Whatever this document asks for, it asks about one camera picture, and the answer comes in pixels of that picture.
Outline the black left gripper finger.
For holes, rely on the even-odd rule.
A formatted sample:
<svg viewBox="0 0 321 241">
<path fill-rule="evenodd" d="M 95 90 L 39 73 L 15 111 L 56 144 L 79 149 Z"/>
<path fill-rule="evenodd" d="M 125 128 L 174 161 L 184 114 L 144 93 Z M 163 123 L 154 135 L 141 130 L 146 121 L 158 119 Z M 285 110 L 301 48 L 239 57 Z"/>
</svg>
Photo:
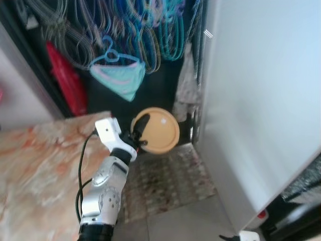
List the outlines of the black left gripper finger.
<svg viewBox="0 0 321 241">
<path fill-rule="evenodd" d="M 133 120 L 133 124 L 131 126 L 131 137 L 134 140 L 135 146 L 147 145 L 147 140 L 141 140 L 141 138 L 149 120 L 149 114 L 143 114 L 142 116 L 138 117 L 138 119 Z"/>
</svg>

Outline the orange round lidded container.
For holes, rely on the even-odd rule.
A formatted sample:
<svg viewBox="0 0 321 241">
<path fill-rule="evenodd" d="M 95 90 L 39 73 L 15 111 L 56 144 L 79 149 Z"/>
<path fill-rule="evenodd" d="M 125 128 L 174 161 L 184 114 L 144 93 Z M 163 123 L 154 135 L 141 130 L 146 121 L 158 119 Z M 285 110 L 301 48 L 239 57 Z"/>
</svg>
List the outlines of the orange round lidded container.
<svg viewBox="0 0 321 241">
<path fill-rule="evenodd" d="M 133 120 L 143 114 L 149 114 L 150 120 L 141 138 L 147 140 L 147 145 L 140 146 L 140 149 L 152 154 L 164 154 L 173 149 L 180 138 L 180 127 L 174 115 L 163 108 L 152 106 L 140 111 Z"/>
</svg>

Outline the brown patterned floor rug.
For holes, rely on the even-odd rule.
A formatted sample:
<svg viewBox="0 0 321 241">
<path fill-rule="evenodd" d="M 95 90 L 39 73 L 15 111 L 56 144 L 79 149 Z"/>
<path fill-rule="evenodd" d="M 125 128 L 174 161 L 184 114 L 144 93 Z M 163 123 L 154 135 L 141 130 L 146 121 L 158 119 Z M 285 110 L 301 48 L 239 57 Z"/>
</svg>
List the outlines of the brown patterned floor rug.
<svg viewBox="0 0 321 241">
<path fill-rule="evenodd" d="M 216 193 L 211 175 L 191 143 L 162 155 L 146 153 L 130 165 L 117 222 L 145 219 Z"/>
</svg>

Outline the grey hanging cloth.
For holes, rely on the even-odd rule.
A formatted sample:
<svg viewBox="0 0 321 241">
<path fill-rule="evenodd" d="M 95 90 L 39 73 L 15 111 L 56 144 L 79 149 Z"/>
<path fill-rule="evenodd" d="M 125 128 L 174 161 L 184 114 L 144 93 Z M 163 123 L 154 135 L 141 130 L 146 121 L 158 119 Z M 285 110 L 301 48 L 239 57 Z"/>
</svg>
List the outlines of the grey hanging cloth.
<svg viewBox="0 0 321 241">
<path fill-rule="evenodd" d="M 195 106 L 200 102 L 197 67 L 190 42 L 185 45 L 183 59 L 172 109 L 172 114 L 179 123 L 185 122 L 188 114 L 192 113 Z"/>
</svg>

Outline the black speckled panel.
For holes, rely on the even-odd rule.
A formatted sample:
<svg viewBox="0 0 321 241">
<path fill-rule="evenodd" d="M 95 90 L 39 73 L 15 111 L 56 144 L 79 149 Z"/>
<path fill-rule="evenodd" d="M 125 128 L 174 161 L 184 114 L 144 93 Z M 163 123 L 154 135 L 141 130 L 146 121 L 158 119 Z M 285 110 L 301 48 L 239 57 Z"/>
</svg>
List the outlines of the black speckled panel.
<svg viewBox="0 0 321 241">
<path fill-rule="evenodd" d="M 307 241 L 321 233 L 321 156 L 267 206 L 266 241 Z"/>
</svg>

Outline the light blue plastic hanger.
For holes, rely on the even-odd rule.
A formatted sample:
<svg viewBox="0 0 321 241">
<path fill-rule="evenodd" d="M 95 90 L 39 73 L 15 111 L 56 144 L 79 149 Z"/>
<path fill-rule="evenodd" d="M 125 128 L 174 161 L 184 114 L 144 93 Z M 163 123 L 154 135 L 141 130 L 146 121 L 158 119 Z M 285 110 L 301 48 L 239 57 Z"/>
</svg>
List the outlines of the light blue plastic hanger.
<svg viewBox="0 0 321 241">
<path fill-rule="evenodd" d="M 117 62 L 119 61 L 121 58 L 126 58 L 128 60 L 131 60 L 135 63 L 140 63 L 140 59 L 135 57 L 135 56 L 131 56 L 131 55 L 128 55 L 128 54 L 121 54 L 119 53 L 118 51 L 116 51 L 114 49 L 114 41 L 113 39 L 108 36 L 108 35 L 104 35 L 102 37 L 102 41 L 103 42 L 106 42 L 106 44 L 108 44 L 106 50 L 105 50 L 105 53 L 103 53 L 103 55 L 99 55 L 98 57 L 94 58 L 89 66 L 92 66 L 94 64 L 96 64 L 98 61 L 101 61 L 101 60 L 105 60 L 106 62 L 110 62 L 110 63 L 114 63 L 114 62 Z"/>
</svg>

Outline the red bag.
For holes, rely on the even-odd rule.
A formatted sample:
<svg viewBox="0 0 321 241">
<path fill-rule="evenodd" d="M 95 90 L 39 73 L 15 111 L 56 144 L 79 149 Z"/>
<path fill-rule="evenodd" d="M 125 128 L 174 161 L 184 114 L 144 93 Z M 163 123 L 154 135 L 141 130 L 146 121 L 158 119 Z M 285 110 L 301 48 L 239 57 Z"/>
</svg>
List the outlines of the red bag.
<svg viewBox="0 0 321 241">
<path fill-rule="evenodd" d="M 80 76 L 73 65 L 51 42 L 46 42 L 46 49 L 51 62 L 51 73 L 62 90 L 64 100 L 73 115 L 87 114 L 87 94 Z"/>
</svg>

